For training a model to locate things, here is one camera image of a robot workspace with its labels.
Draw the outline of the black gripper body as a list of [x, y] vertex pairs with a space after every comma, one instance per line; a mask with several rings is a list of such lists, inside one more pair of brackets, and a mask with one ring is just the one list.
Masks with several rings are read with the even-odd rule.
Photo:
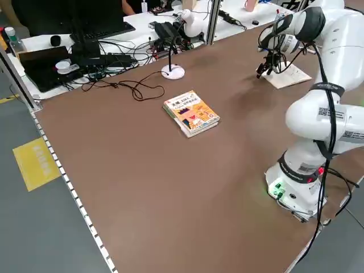
[[277, 67], [280, 63], [280, 55], [275, 51], [267, 51], [267, 55], [264, 57], [265, 67]]

